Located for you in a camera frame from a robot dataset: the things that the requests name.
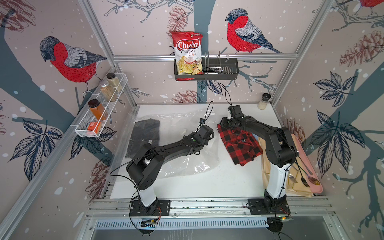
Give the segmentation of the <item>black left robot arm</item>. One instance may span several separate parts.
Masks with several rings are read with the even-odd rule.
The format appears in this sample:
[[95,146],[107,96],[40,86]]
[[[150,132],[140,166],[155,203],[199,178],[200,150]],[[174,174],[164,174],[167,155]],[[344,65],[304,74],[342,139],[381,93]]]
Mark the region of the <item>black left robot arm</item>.
[[177,142],[152,146],[144,144],[126,167],[129,177],[134,181],[139,193],[139,200],[144,208],[155,207],[158,198],[152,188],[163,164],[179,157],[197,155],[214,138],[214,130],[202,125]]

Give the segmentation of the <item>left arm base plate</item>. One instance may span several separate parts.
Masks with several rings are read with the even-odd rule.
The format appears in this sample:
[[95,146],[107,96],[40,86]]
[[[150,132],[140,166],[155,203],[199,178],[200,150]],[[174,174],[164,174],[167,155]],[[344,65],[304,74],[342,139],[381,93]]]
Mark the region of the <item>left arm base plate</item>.
[[156,200],[149,207],[145,207],[140,200],[133,200],[130,207],[131,217],[169,216],[171,201]]

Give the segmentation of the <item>red black plaid shirt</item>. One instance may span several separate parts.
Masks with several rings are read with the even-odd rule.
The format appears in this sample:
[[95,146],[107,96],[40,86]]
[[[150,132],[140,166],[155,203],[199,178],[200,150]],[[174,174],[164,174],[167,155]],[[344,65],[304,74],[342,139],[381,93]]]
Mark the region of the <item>red black plaid shirt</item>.
[[220,124],[217,127],[221,140],[235,165],[243,167],[263,154],[259,141],[252,133],[240,128],[227,129]]

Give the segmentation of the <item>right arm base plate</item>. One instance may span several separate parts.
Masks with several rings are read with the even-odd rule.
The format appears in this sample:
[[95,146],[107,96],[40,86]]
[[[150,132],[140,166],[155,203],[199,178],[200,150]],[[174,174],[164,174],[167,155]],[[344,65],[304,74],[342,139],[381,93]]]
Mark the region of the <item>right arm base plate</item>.
[[290,215],[291,210],[289,208],[286,198],[280,198],[278,200],[272,200],[269,202],[264,198],[252,198],[248,199],[246,208],[250,210],[251,215]]

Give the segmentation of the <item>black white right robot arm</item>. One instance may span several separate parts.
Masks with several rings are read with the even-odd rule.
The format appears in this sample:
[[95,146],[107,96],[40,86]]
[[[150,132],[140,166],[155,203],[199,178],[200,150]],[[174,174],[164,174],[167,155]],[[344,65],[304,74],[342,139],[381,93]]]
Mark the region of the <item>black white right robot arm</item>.
[[231,118],[223,117],[221,126],[227,129],[240,128],[257,135],[266,143],[264,153],[271,163],[271,171],[263,205],[268,213],[275,213],[286,202],[289,169],[299,156],[291,133],[286,127],[273,127],[245,116],[239,105],[229,106],[229,112]]

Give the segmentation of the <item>grey pinstriped shirt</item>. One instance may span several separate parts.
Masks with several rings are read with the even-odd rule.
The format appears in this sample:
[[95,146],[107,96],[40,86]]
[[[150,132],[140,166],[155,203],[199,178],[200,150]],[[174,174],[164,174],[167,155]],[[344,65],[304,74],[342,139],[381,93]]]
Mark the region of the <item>grey pinstriped shirt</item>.
[[146,143],[152,146],[159,146],[160,141],[160,121],[147,119],[135,123],[127,152],[126,159],[132,159],[139,151],[141,146]]

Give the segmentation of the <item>clear plastic vacuum bag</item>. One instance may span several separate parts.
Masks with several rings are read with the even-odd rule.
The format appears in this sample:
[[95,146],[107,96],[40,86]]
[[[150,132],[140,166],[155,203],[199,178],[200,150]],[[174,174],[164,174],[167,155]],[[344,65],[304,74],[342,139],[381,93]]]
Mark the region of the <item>clear plastic vacuum bag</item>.
[[134,123],[124,167],[134,182],[202,174],[219,165],[220,117],[212,109],[146,115]]

